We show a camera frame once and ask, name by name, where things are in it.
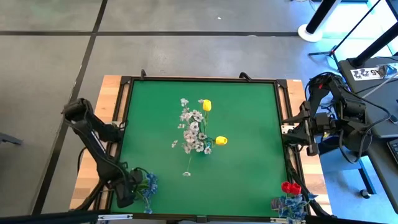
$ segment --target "black frame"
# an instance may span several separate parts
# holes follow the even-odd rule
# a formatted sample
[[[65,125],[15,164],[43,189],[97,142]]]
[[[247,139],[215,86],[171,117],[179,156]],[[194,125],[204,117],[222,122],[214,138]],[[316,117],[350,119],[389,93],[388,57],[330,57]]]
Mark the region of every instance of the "black frame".
[[[128,93],[127,93],[127,98],[126,98],[126,103],[124,105],[124,111],[123,111],[123,121],[126,121],[127,115],[129,114],[129,108],[131,104],[131,97],[132,97],[132,89],[134,87],[134,81],[170,81],[170,82],[235,82],[235,83],[266,83],[266,84],[272,84],[274,87],[274,93],[275,93],[275,102],[277,103],[277,113],[278,113],[278,119],[279,119],[279,129],[280,129],[280,138],[282,141],[282,128],[281,126],[283,125],[282,120],[282,105],[280,102],[280,94],[279,94],[279,88],[282,88],[282,91],[284,93],[284,103],[285,107],[287,110],[287,116],[288,118],[292,116],[292,109],[290,105],[290,98],[289,98],[289,92],[287,91],[287,81],[286,80],[275,80],[275,79],[252,79],[248,77],[245,73],[241,73],[239,78],[207,78],[207,77],[147,77],[145,71],[141,71],[141,76],[140,77],[129,77],[129,76],[123,76],[121,77],[121,83],[119,86],[119,91],[118,91],[118,97],[116,100],[116,105],[114,109],[114,114],[113,114],[113,120],[116,120],[119,114],[120,106],[121,106],[121,98],[123,95],[124,91],[124,86],[129,85],[128,88]],[[117,161],[120,159],[120,153],[123,145],[123,138],[121,142],[118,143],[116,152],[115,152],[115,158]],[[290,154],[286,146],[282,146],[284,150],[284,157],[285,158],[290,158]],[[111,149],[111,145],[107,145],[107,151]],[[301,165],[301,159],[300,159],[300,154],[295,154],[294,153],[294,160],[296,163],[296,171],[298,173],[298,176],[301,178],[303,182],[304,180],[304,174],[302,170],[302,165]],[[285,169],[286,169],[286,174],[287,174],[287,180],[288,181],[293,181],[293,178],[287,171],[287,163],[285,161]],[[100,198],[102,197],[102,194],[99,194],[95,200],[95,206],[94,209],[100,209]],[[118,213],[118,212],[110,212],[110,206],[111,206],[111,201],[113,198],[113,194],[110,193],[108,194],[108,198],[106,199],[106,204],[105,208],[109,211],[111,214],[125,214],[125,213]],[[305,207],[305,211],[310,215],[310,209],[309,205]],[[152,220],[169,220],[169,221],[182,221],[182,220],[188,220],[188,221],[193,221],[193,222],[198,222],[198,223],[203,223],[203,222],[210,222],[210,221],[222,221],[222,222],[271,222],[275,221],[274,217],[239,217],[239,216],[221,216],[221,215],[180,215],[180,214],[145,214],[145,213],[133,213],[133,217],[137,219],[152,219]]]

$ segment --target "flower stem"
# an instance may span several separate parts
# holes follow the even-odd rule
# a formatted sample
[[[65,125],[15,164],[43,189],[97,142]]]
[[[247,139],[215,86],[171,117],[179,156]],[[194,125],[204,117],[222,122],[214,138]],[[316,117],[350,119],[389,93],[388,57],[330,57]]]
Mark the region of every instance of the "flower stem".
[[[192,155],[189,157],[187,172],[189,171],[189,166],[191,165],[191,159],[192,159]]]

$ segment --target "wooden table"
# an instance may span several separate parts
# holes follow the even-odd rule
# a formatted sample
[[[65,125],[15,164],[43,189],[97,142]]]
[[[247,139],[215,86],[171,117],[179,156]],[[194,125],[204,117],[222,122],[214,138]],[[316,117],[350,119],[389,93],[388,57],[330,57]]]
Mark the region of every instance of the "wooden table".
[[[120,75],[105,75],[104,80],[99,92],[98,101],[95,108],[95,115],[103,120],[105,123],[112,122],[114,108],[116,105],[116,98],[118,96],[120,82]],[[287,86],[289,91],[290,105],[292,113],[297,114],[299,112],[299,106],[305,99],[303,84],[301,80],[287,80]],[[124,104],[127,98],[127,86],[123,91],[121,109],[119,110],[118,120],[122,120],[124,111]],[[280,91],[281,102],[284,102],[284,95]],[[287,117],[287,110],[284,104],[282,104],[283,117]],[[323,171],[320,164],[319,156],[307,156],[306,150],[300,153],[302,161],[302,169],[304,173],[305,185],[314,194],[319,195],[317,202],[322,208],[332,214],[328,192],[326,191],[325,179],[323,178]],[[72,201],[70,203],[70,209],[79,206],[84,199],[90,194],[95,185],[98,183],[98,175],[96,171],[96,163],[91,157],[88,151],[85,151],[81,160],[80,171],[76,180],[75,190],[73,192]],[[100,208],[104,208],[107,192],[103,194],[101,199]]]

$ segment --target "gray floor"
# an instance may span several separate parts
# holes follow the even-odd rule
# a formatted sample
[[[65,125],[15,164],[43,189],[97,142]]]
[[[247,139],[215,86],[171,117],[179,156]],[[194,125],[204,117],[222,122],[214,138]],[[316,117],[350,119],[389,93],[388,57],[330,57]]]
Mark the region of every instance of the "gray floor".
[[[93,29],[100,0],[0,0],[0,30]],[[331,49],[366,5],[342,4],[325,27],[325,39],[311,44],[299,37],[97,37],[79,97],[95,106],[103,75],[236,77],[245,71],[257,78],[294,78],[305,83],[333,61],[310,52]],[[307,2],[289,0],[112,0],[101,31],[261,31],[295,32],[313,15]],[[344,43],[339,59],[354,57],[380,34],[374,19]],[[89,37],[0,35],[0,131],[22,138],[22,146],[0,144],[0,216],[28,214],[50,155]],[[387,48],[378,55],[391,55]],[[80,140],[68,131],[44,212],[66,211],[76,179]],[[370,200],[353,192],[363,186],[357,172],[327,172],[325,179],[333,213],[341,218],[393,223],[397,215],[373,173],[377,195]],[[382,217],[373,220],[370,215]]]

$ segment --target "white stand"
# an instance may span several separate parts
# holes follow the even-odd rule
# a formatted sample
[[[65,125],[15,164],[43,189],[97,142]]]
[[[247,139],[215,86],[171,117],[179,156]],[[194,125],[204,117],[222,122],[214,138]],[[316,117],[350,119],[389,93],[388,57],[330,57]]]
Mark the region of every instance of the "white stand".
[[[323,37],[323,32],[321,29],[317,29],[315,31],[315,33],[310,34],[309,32],[307,32],[305,30],[305,28],[307,28],[308,24],[303,24],[298,28],[298,35],[303,39],[306,40],[308,42],[318,42],[319,40],[322,39]]]

